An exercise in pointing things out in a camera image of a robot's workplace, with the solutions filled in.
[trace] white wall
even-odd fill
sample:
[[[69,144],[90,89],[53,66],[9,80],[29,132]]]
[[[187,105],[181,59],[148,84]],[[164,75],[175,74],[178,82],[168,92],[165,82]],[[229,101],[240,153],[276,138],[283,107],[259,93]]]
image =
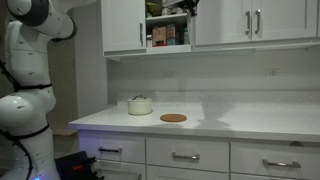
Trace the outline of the white wall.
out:
[[[102,57],[100,1],[74,10],[78,114],[89,115],[108,106],[107,63]]]
[[[266,77],[266,69],[278,69]],[[109,100],[118,91],[319,90],[320,51],[305,49],[109,62]]]

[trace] round coaster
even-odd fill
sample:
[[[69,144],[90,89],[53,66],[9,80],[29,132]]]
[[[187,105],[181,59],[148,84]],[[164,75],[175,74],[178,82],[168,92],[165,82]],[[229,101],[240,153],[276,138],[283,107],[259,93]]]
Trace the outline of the round coaster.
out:
[[[160,119],[165,122],[182,122],[187,120],[187,116],[182,114],[165,114]]]

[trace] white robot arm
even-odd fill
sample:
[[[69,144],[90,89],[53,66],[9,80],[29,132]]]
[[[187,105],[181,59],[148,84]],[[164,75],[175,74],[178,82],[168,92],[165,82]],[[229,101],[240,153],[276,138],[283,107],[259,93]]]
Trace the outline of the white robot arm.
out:
[[[1,180],[58,180],[52,131],[46,120],[56,103],[49,77],[47,43],[76,34],[66,12],[95,0],[7,0],[6,67],[15,93],[0,99],[0,131],[14,146],[14,168]]]

